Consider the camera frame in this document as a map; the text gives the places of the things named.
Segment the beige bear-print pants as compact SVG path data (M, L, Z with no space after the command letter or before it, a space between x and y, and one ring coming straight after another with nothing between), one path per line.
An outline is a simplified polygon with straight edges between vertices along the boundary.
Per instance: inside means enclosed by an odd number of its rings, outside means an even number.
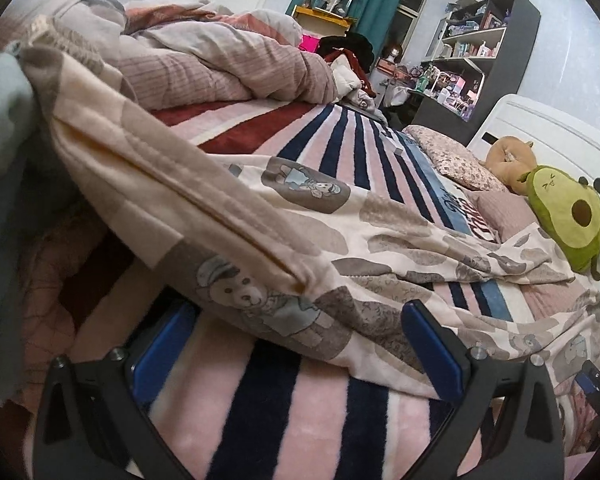
M169 285L241 330L414 396L434 392L402 332L414 299L492 358L539 356L555 386L584 360L600 365L595 290L530 323L430 290L572 282L538 226L490 243L296 162L209 155L130 100L116 70L48 16L27 29L19 61L56 153L100 218Z

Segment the striped pink navy blanket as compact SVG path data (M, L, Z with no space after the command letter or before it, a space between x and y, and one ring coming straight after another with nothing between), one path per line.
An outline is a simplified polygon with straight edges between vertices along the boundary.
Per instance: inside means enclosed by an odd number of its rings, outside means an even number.
M38 479L558 479L600 367L600 286L507 240L413 138L335 104L42 102L155 289L121 348L56 360Z

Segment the green avocado plush toy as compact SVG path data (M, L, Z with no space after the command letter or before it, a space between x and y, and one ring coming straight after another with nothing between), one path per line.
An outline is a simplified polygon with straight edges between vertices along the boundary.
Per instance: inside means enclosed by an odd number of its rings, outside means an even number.
M539 165L518 181L543 231L564 253L573 272L600 281L600 196L585 177Z

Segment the plain pink pillow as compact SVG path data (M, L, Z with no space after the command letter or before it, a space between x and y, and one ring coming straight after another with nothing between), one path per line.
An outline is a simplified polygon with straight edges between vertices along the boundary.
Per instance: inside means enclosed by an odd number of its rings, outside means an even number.
M477 191L469 194L482 218L498 233L501 242L538 222L526 199L501 191Z

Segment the tan plush toy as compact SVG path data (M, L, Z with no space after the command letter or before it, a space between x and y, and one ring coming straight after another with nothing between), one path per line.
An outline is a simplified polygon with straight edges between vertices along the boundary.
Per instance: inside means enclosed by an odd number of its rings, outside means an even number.
M532 148L532 141L523 141L516 136L502 136L486 154L484 166L509 191L526 195L527 185L522 178L538 166Z

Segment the white bed headboard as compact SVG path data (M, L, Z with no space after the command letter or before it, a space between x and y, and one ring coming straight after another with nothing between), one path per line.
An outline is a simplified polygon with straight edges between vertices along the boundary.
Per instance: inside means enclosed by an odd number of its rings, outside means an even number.
M468 150L484 159L503 136L531 141L539 164L585 177L600 194L600 130L556 108L508 94L492 108Z

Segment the floral pink pillow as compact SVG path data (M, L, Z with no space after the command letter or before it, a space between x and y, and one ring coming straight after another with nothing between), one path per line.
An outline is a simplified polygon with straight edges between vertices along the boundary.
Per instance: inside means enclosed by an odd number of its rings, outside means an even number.
M403 132L415 140L442 176L471 191L507 191L505 185L460 142L420 125L409 125Z

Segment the light blue cloth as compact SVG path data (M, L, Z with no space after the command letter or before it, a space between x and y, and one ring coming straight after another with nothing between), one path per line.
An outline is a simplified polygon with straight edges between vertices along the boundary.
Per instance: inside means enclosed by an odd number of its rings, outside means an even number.
M17 202L39 121L38 103L18 58L0 53L0 405L17 392L23 376L18 278L23 222Z

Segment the dark grey bookshelf unit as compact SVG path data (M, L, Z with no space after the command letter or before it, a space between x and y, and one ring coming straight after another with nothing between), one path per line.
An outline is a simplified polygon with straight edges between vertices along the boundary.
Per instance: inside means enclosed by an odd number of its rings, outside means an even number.
M422 61L434 78L416 92L411 123L466 145L496 102L518 91L540 21L530 0L482 0L449 13L434 54Z

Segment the pink striped crumpled duvet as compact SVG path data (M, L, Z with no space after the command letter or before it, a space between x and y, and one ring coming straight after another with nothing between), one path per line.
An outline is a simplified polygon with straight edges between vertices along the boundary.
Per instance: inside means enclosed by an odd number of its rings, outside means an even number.
M234 13L210 0L12 0L0 17L0 51L39 16L73 30L145 110L337 96L329 65L301 50L300 25L276 11Z

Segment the pile of dark clothes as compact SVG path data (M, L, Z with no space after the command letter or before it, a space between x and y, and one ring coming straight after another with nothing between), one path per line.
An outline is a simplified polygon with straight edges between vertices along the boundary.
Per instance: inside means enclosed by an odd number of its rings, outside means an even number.
M362 82L362 89L372 98L376 92L368 81L375 61L373 46L365 36L357 32L346 32L343 36L325 36L318 40L315 53L327 63L333 63L343 55L358 79Z

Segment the bright pink bag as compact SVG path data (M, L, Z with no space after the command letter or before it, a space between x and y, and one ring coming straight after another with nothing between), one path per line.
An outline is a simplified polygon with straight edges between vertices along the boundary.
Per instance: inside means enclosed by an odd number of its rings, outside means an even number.
M303 34L298 48L301 51L315 53L319 43L320 40L317 37Z

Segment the yellow small shelf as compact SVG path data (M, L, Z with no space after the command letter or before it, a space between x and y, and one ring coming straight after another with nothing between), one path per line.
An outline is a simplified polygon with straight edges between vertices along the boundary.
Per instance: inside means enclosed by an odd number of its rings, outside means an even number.
M306 8L305 6L295 6L292 17L307 35L317 38L344 36L355 23L353 18L340 18L336 14Z

